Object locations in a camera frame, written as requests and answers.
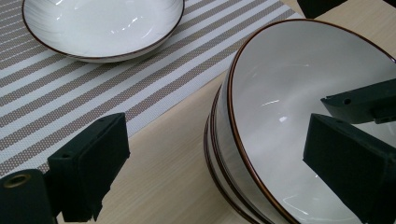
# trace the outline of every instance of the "woven placemat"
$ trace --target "woven placemat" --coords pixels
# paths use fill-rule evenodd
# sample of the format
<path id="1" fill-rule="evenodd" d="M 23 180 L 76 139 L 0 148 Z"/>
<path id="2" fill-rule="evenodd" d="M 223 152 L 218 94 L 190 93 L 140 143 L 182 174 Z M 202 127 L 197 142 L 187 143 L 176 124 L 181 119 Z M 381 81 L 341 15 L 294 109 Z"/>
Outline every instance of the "woven placemat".
<path id="1" fill-rule="evenodd" d="M 0 176 L 48 170 L 47 157 L 105 115 L 132 135 L 225 71 L 243 41 L 300 15 L 277 0 L 187 0 L 173 35 L 142 58 L 83 63 L 31 37 L 21 0 L 0 3 Z"/>

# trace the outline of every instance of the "placemat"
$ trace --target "placemat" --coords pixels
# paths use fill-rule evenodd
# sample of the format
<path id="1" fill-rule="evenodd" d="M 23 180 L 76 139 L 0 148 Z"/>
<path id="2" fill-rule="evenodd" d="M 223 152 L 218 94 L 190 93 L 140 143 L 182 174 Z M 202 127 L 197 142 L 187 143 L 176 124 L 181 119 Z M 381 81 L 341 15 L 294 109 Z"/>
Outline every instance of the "placemat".
<path id="1" fill-rule="evenodd" d="M 105 115 L 125 112 L 128 134 L 136 133 L 225 71 L 252 32 L 299 17 L 277 0 L 187 0 L 179 26 L 158 49 L 97 64 L 40 45 L 24 26 L 21 0 L 2 0 L 0 176 L 46 172 L 49 155 Z"/>

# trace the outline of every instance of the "wooden table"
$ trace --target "wooden table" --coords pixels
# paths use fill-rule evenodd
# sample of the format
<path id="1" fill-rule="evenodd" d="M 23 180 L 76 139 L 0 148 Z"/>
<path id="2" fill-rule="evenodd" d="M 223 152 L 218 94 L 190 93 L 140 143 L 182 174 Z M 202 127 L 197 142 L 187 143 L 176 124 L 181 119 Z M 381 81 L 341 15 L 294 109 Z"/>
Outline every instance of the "wooden table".
<path id="1" fill-rule="evenodd" d="M 301 13 L 296 0 L 283 2 Z M 348 0 L 318 20 L 346 27 L 396 56 L 396 8 L 382 0 Z M 203 151 L 205 121 L 224 76 L 130 138 L 131 159 L 96 223 L 247 223 L 220 195 Z"/>

